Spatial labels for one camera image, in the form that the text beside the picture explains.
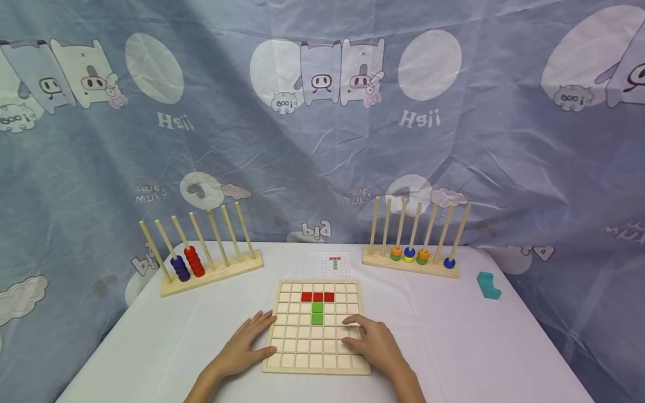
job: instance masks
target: right hand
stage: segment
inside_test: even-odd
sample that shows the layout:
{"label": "right hand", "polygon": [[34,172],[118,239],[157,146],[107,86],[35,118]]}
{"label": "right hand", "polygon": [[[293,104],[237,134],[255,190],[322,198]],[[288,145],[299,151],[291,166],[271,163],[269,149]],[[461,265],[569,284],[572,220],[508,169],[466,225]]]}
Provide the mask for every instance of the right hand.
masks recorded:
{"label": "right hand", "polygon": [[345,337],[342,342],[356,353],[365,356],[372,365],[379,368],[388,378],[410,368],[394,339],[392,332],[383,322],[375,322],[362,315],[352,315],[343,324],[361,325],[362,340]]}

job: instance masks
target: wooden toy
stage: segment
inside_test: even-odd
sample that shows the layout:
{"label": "wooden toy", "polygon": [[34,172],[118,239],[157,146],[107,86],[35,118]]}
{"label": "wooden toy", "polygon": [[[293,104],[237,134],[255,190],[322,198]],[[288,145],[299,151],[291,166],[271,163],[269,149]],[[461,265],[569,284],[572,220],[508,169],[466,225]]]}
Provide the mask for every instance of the wooden toy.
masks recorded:
{"label": "wooden toy", "polygon": [[278,284],[269,328],[277,353],[262,363],[264,372],[369,375],[362,355],[341,342],[359,339],[357,324],[342,321],[363,313],[361,286],[354,280],[283,280]]}
{"label": "wooden toy", "polygon": [[484,298],[499,299],[499,296],[502,295],[502,290],[495,288],[493,285],[493,273],[480,271],[477,275],[477,283],[479,284],[479,289],[482,291]]}
{"label": "wooden toy", "polygon": [[386,245],[387,245],[387,236],[388,236],[388,226],[390,223],[390,206],[392,205],[391,199],[386,201],[386,213],[385,213],[385,224],[383,228],[383,239],[382,239],[382,248],[380,253],[375,253],[373,249],[373,243],[376,232],[376,220],[378,219],[378,209],[379,209],[379,197],[375,198],[374,203],[374,214],[372,218],[372,234],[370,235],[370,245],[367,245],[363,248],[362,253],[362,263],[367,266],[377,266],[395,270],[404,270],[412,271],[415,273],[423,274],[432,274],[443,277],[450,277],[453,279],[458,279],[460,276],[459,267],[455,261],[455,254],[457,253],[457,246],[461,240],[461,235],[466,226],[466,221],[468,220],[468,214],[470,213],[470,204],[467,204],[465,211],[462,215],[461,223],[459,224],[459,229],[457,231],[457,236],[452,245],[450,251],[450,256],[444,257],[441,255],[441,250],[446,240],[448,234],[448,227],[450,226],[450,219],[452,217],[455,206],[450,205],[446,213],[446,220],[441,231],[441,237],[439,238],[439,243],[435,250],[435,255],[431,260],[430,251],[428,250],[428,242],[430,241],[430,235],[432,233],[432,228],[435,224],[435,218],[437,216],[437,210],[439,209],[438,204],[434,204],[432,207],[432,212],[430,215],[430,221],[428,223],[428,228],[426,229],[426,236],[423,240],[423,247],[418,251],[414,249],[414,240],[416,238],[417,227],[419,225],[419,217],[421,216],[422,202],[417,203],[417,211],[414,217],[414,223],[412,224],[412,233],[410,234],[410,243],[405,248],[404,251],[401,250],[401,233],[403,231],[403,221],[405,219],[405,211],[408,200],[404,198],[402,200],[401,208],[401,218],[399,219],[399,230],[397,232],[396,243],[392,247],[389,256],[386,256]]}
{"label": "wooden toy", "polygon": [[233,226],[231,224],[228,213],[226,212],[226,207],[222,206],[221,207],[222,215],[224,217],[226,227],[228,228],[229,234],[231,235],[231,239],[233,240],[233,246],[235,248],[236,259],[234,261],[229,261],[228,257],[226,256],[226,252],[224,251],[224,246],[222,245],[222,239],[219,235],[219,231],[217,230],[217,226],[215,224],[215,219],[213,217],[212,211],[207,210],[206,213],[208,214],[208,220],[210,221],[211,228],[213,229],[213,234],[215,235],[215,239],[217,241],[217,245],[221,253],[222,261],[213,260],[213,257],[210,255],[210,251],[208,251],[208,248],[206,247],[206,242],[204,241],[202,231],[199,229],[199,225],[197,224],[197,220],[195,219],[195,214],[193,212],[190,212],[188,214],[188,216],[190,217],[190,221],[192,222],[193,227],[195,228],[195,232],[197,234],[197,238],[199,239],[199,243],[201,244],[201,247],[204,251],[203,252],[204,256],[208,261],[207,267],[203,266],[201,259],[197,255],[197,251],[195,250],[194,246],[191,246],[190,243],[188,242],[188,239],[186,238],[186,234],[181,228],[181,225],[179,224],[179,220],[177,219],[177,217],[175,215],[171,217],[171,220],[174,223],[175,229],[177,229],[177,232],[179,233],[179,237],[181,238],[182,243],[184,244],[184,254],[186,255],[186,260],[188,260],[190,269],[192,270],[192,275],[188,270],[188,268],[186,267],[186,264],[184,263],[183,258],[180,255],[175,253],[172,247],[172,244],[168,239],[168,235],[166,234],[163,226],[161,225],[161,222],[159,220],[155,220],[155,224],[157,226],[157,229],[159,230],[159,234],[164,240],[164,243],[166,244],[166,247],[168,248],[168,251],[170,251],[170,255],[172,257],[170,259],[170,264],[174,268],[175,273],[174,274],[168,273],[168,271],[166,270],[166,267],[164,266],[163,259],[159,254],[159,250],[157,249],[157,246],[155,245],[154,240],[150,236],[150,232],[148,231],[146,224],[143,221],[139,221],[139,225],[141,226],[141,230],[143,231],[146,237],[146,240],[150,245],[150,249],[152,250],[152,253],[155,255],[155,258],[159,263],[159,267],[162,269],[164,273],[164,278],[161,283],[162,297],[167,297],[169,295],[177,294],[183,291],[192,290],[194,288],[204,286],[212,282],[224,280],[229,277],[233,277],[236,275],[246,273],[248,271],[252,271],[252,270],[256,270],[264,267],[264,262],[262,260],[262,253],[260,251],[254,250],[251,245],[251,240],[248,236],[248,231],[246,229],[246,224],[244,222],[242,210],[240,209],[238,202],[235,202],[235,209],[237,210],[237,216],[239,218],[242,231],[244,232],[244,238],[246,239],[246,243],[249,247],[249,252],[248,253],[240,252],[239,246],[237,244],[237,240],[235,239],[235,233],[233,232]]}

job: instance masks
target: teal block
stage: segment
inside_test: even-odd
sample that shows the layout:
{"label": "teal block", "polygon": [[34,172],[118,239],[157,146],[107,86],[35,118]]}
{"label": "teal block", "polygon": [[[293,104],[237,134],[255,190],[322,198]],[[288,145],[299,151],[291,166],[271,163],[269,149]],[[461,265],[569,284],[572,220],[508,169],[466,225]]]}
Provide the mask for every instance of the teal block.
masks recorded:
{"label": "teal block", "polygon": [[493,273],[480,271],[477,275],[477,282],[479,283],[479,289],[482,290],[484,298],[499,299],[499,296],[502,295],[502,290],[495,288],[493,285]]}

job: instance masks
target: fabric backdrop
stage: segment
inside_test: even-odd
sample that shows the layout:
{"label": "fabric backdrop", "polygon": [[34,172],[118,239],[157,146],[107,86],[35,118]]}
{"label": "fabric backdrop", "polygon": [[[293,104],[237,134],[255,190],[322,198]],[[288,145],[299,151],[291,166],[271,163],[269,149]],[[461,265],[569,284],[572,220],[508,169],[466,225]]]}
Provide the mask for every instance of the fabric backdrop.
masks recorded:
{"label": "fabric backdrop", "polygon": [[593,398],[645,401],[645,1],[3,4],[0,401],[55,400],[155,273],[140,219],[368,242],[386,194],[450,234],[467,198]]}

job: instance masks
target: white table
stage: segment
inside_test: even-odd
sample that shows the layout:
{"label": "white table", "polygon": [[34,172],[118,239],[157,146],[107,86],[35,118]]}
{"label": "white table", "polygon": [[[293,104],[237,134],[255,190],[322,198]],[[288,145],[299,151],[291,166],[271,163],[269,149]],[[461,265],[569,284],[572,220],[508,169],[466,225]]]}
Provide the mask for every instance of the white table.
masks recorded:
{"label": "white table", "polygon": [[[191,242],[201,255],[198,242]],[[207,242],[213,256],[217,244]],[[593,402],[494,261],[461,247],[461,279],[363,266],[360,245],[256,243],[264,268],[196,290],[159,296],[148,283],[58,403],[182,402],[231,334],[273,307],[281,279],[319,278],[321,252],[348,251],[365,314],[390,327],[430,403]],[[180,252],[182,246],[175,249]],[[227,252],[233,253],[229,242]],[[480,271],[499,300],[484,299]],[[266,345],[264,334],[259,345]],[[394,402],[383,377],[263,373],[225,383],[219,402]]]}

